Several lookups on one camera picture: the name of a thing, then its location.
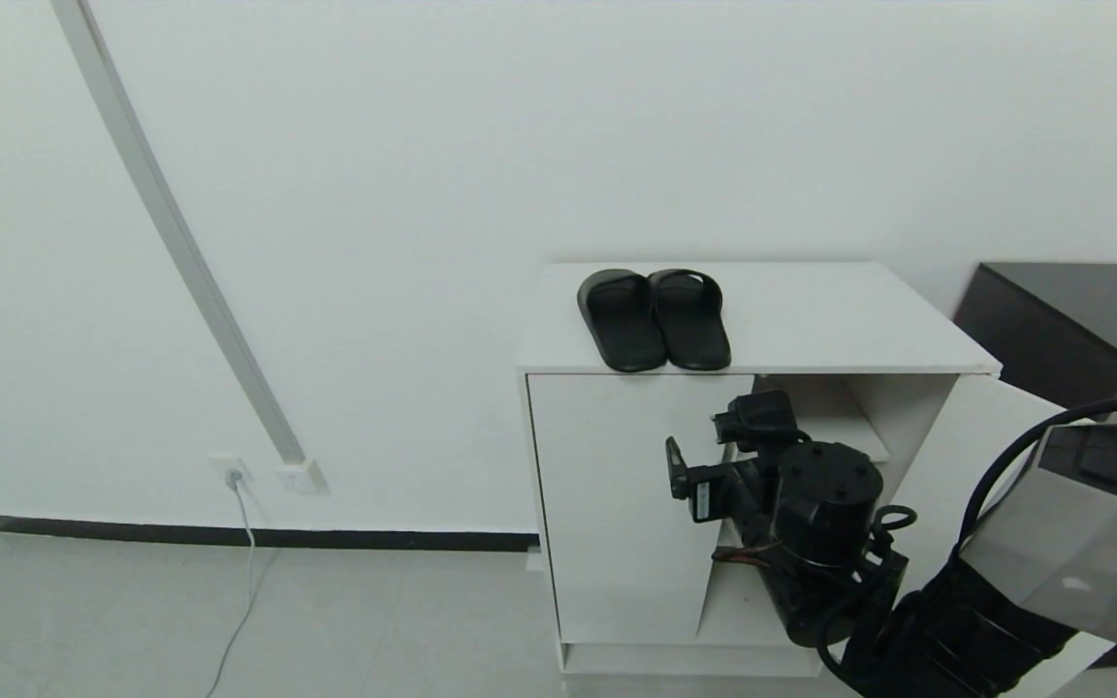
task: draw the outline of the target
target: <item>power cord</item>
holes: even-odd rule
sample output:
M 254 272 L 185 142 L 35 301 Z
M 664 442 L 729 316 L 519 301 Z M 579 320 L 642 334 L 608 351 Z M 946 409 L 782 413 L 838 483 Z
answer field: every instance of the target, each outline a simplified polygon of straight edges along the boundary
M 248 510 L 245 509 L 245 498 L 239 494 L 239 484 L 245 480 L 245 476 L 236 469 L 227 471 L 227 487 L 231 488 L 231 491 L 236 494 L 236 503 L 239 503 L 239 516 L 245 523 L 245 533 L 248 534 L 248 605 L 245 609 L 245 614 L 242 619 L 239 619 L 239 624 L 236 627 L 236 631 L 231 632 L 231 640 L 227 641 L 226 650 L 222 650 L 222 659 L 218 661 L 218 672 L 213 675 L 213 686 L 209 687 L 209 692 L 204 695 L 204 698 L 210 698 L 214 690 L 218 690 L 218 681 L 222 680 L 222 670 L 227 667 L 227 658 L 231 654 L 231 646 L 236 643 L 236 637 L 239 637 L 239 631 L 244 630 L 245 623 L 248 622 L 248 614 L 252 612 L 254 601 L 257 600 L 257 591 L 252 585 L 252 558 L 254 553 L 257 552 L 257 538 L 252 535 L 252 527 L 248 525 Z

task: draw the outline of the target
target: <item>slipper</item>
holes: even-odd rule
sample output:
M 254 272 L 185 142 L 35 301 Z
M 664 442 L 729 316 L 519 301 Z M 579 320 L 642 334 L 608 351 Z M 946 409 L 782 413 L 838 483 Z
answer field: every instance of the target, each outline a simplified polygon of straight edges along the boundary
M 580 284 L 576 304 L 607 366 L 638 372 L 666 363 L 661 333 L 652 323 L 652 293 L 643 276 L 602 269 Z
M 732 365 L 717 281 L 691 269 L 663 269 L 649 275 L 649 286 L 652 314 L 671 364 L 689 371 Z

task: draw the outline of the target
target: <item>black cable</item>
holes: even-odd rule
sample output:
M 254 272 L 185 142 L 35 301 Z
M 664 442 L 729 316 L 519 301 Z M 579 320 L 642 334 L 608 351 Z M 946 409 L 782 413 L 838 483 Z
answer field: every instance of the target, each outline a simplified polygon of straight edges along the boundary
M 954 560 L 958 555 L 963 542 L 975 530 L 976 522 L 981 517 L 981 508 L 984 507 L 985 499 L 989 499 L 989 491 L 993 489 L 994 482 L 1003 477 L 1003 474 L 1008 471 L 1008 468 L 1011 468 L 1011 463 L 1014 463 L 1015 459 L 1019 459 L 1030 446 L 1037 443 L 1046 434 L 1047 429 L 1050 429 L 1051 426 L 1087 419 L 1087 417 L 1108 415 L 1111 412 L 1117 412 L 1117 398 L 1108 399 L 1108 401 L 1090 402 L 1087 405 L 1078 408 L 1070 408 L 1069 410 L 1059 412 L 1058 415 L 1052 415 L 1050 419 L 1033 426 L 1032 429 L 1021 433 L 1015 441 L 1012 441 L 1011 446 L 1008 446 L 1006 450 L 1002 451 L 997 456 L 997 459 L 994 459 L 993 463 L 990 463 L 989 470 L 976 482 L 976 488 L 972 490 L 972 496 L 967 499 L 967 506 L 963 510 L 963 522 L 960 525 L 960 539 L 954 545 L 951 557 Z
M 904 518 L 899 520 L 886 523 L 886 517 L 892 514 L 903 514 Z M 834 654 L 830 654 L 830 624 L 834 622 L 834 619 L 839 618 L 839 613 L 842 613 L 843 609 L 855 604 L 873 589 L 877 589 L 879 584 L 887 579 L 890 574 L 890 565 L 887 565 L 887 556 L 890 555 L 890 544 L 894 541 L 892 536 L 887 533 L 890 530 L 899 530 L 901 527 L 910 526 L 916 523 L 917 516 L 916 510 L 904 507 L 899 504 L 888 504 L 886 507 L 881 507 L 877 513 L 873 514 L 872 525 L 869 526 L 869 530 L 873 535 L 873 547 L 880 545 L 881 548 L 881 564 L 878 565 L 877 570 L 873 570 L 872 575 L 866 577 L 862 583 L 851 592 L 848 592 L 847 596 L 843 596 L 841 601 L 837 602 L 825 614 L 821 615 L 821 620 L 817 623 L 817 654 L 821 658 L 821 663 L 825 664 L 825 668 L 838 677 L 842 683 L 848 686 L 863 685 L 863 683 L 877 683 L 877 681 L 882 680 L 895 667 L 895 662 L 903 654 L 904 642 L 908 639 L 909 631 L 911 631 L 911 619 L 908 619 L 904 631 L 897 637 L 895 646 L 891 647 L 890 652 L 886 654 L 881 666 L 876 672 L 870 676 L 855 676 L 852 672 L 846 670 L 842 663 L 834 662 Z

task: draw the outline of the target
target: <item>open cabinet door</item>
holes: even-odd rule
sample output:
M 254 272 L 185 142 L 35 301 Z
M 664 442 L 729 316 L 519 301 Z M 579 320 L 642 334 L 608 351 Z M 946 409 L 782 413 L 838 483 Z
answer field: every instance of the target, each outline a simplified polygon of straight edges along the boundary
M 1020 433 L 1061 411 L 1054 403 L 992 376 L 965 375 L 956 381 L 894 497 L 895 504 L 916 509 L 919 517 L 917 525 L 895 534 L 896 551 L 911 560 L 900 595 L 922 587 L 943 567 L 960 535 L 967 498 L 995 457 Z M 1011 481 L 1020 462 L 997 487 Z M 1058 658 L 1039 664 L 1006 695 L 1051 695 L 1113 646 L 1099 637 L 1078 633 Z

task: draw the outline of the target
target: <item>robotic arm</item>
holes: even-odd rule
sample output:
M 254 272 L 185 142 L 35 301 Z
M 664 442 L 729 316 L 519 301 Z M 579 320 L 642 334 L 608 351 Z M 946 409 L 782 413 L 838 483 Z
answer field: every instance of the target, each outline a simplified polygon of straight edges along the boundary
M 976 486 L 947 565 L 897 605 L 908 558 L 890 532 L 916 513 L 878 507 L 869 457 L 812 441 L 782 390 L 714 417 L 717 442 L 748 459 L 688 467 L 668 438 L 666 465 L 694 522 L 736 526 L 744 545 L 714 561 L 756 567 L 790 640 L 843 683 L 865 698 L 993 698 L 1078 631 L 1117 642 L 1117 424 L 1069 424 L 1113 411 L 1117 401 L 1069 410 L 1011 443 Z M 829 646 L 843 640 L 834 661 Z

